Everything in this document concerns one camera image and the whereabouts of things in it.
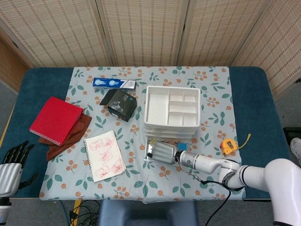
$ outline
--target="table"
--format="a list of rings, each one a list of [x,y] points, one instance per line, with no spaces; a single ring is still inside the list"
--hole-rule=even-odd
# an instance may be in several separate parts
[[[50,96],[64,99],[69,86],[72,68],[35,68],[27,72],[21,85],[16,107],[7,134],[0,150],[0,157],[9,147],[20,140],[36,143],[35,151],[28,158],[23,178],[39,171],[38,180],[21,190],[16,197],[38,197],[46,169],[47,147],[37,143],[37,137],[27,128]],[[241,151],[242,164],[264,167],[275,158],[288,158],[285,138],[269,90],[264,71],[256,67],[231,67],[233,104],[238,132],[238,143],[242,144],[245,134],[252,133],[252,139]],[[246,188],[247,199],[269,198],[265,192]]]

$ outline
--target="robotic hand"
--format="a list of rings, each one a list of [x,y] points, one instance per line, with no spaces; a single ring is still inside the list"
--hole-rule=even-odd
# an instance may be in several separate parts
[[[18,189],[22,189],[31,185],[37,178],[35,173],[31,179],[21,182],[21,175],[27,160],[29,151],[34,145],[26,145],[28,141],[9,149],[6,153],[2,164],[0,164],[0,225],[5,225],[8,218],[8,213],[11,208],[9,198],[13,196]]]
[[[265,168],[241,166],[238,162],[227,159],[213,159],[200,154],[179,151],[177,147],[155,142],[149,158],[167,164],[178,162],[181,169],[189,167],[207,174],[220,167],[218,184],[230,191],[244,186],[269,192],[273,205],[275,226],[301,226],[301,168],[287,159],[276,159]],[[197,175],[198,181],[206,184]]]

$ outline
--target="white drawer unit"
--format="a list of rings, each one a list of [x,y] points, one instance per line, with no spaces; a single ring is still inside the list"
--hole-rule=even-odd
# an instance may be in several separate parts
[[[192,137],[200,126],[200,89],[148,86],[144,124],[147,136]]]

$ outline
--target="toothpaste box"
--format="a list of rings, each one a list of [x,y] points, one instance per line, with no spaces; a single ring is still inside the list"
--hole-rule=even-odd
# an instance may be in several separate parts
[[[94,78],[93,87],[98,89],[135,89],[135,80]]]

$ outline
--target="black packaging box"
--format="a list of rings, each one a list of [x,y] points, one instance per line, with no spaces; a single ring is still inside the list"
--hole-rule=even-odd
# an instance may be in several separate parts
[[[107,105],[112,115],[129,121],[137,107],[137,100],[125,91],[110,89],[99,105]]]

